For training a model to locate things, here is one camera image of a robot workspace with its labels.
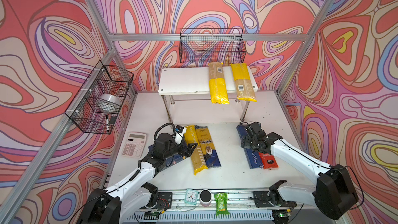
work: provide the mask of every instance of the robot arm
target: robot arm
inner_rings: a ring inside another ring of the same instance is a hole
[[[158,132],[163,127],[173,127],[173,136]],[[162,125],[155,132],[154,147],[138,162],[138,168],[125,178],[105,190],[96,189],[77,220],[77,224],[117,224],[123,223],[141,207],[152,207],[158,199],[158,189],[148,183],[163,168],[166,160],[176,154],[190,157],[197,144],[187,144],[183,137],[185,127],[175,127],[172,123]]]
[[[239,128],[245,128],[245,132],[239,132]],[[340,164],[331,166],[296,149],[274,132],[266,134],[258,122],[239,125],[237,129],[241,135],[241,147],[284,160],[314,184],[299,185],[281,180],[270,187],[270,202],[302,202],[318,207],[327,217],[337,220],[358,201],[351,177]]]

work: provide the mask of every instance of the calculator keypad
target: calculator keypad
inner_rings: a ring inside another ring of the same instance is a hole
[[[129,138],[123,147],[122,155],[126,157],[140,158],[144,151],[145,141]]]

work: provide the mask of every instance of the wire mesh basket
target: wire mesh basket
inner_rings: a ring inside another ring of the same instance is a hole
[[[121,67],[102,65],[69,118],[82,132],[110,134],[133,77],[132,72]]]
[[[210,62],[242,63],[246,46],[241,28],[180,29],[180,62],[205,67]]]

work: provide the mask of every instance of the red snack package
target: red snack package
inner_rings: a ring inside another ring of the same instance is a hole
[[[279,168],[278,164],[276,163],[275,157],[273,155],[264,154],[259,152],[261,161],[264,164],[264,169],[277,169]]]

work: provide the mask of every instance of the calculator screen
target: calculator screen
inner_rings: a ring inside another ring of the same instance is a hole
[[[131,138],[145,138],[143,135],[130,134]]]

